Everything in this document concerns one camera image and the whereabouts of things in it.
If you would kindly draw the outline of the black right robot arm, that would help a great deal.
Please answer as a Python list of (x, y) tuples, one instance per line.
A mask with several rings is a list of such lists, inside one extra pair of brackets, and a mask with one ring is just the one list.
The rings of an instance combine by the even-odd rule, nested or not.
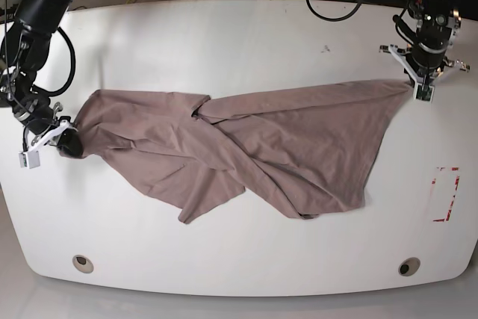
[[(26, 134), (56, 147), (71, 158), (83, 155), (83, 145), (70, 117), (60, 117), (53, 97), (64, 94), (76, 71), (73, 44), (60, 21), (72, 0), (21, 0), (12, 26), (1, 42), (1, 106), (10, 108)], [(46, 64), (52, 35), (59, 33), (69, 50), (69, 74), (62, 87), (45, 90), (35, 85), (37, 73)]]

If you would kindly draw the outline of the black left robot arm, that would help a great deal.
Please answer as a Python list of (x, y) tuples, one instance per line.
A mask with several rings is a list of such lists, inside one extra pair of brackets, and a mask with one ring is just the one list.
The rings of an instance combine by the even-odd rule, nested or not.
[(396, 31), (409, 47), (391, 54), (403, 64), (413, 81), (430, 84), (446, 66), (454, 66), (446, 52), (461, 28), (457, 0), (408, 0), (403, 12), (416, 21), (416, 29), (406, 24), (402, 14), (395, 15)]

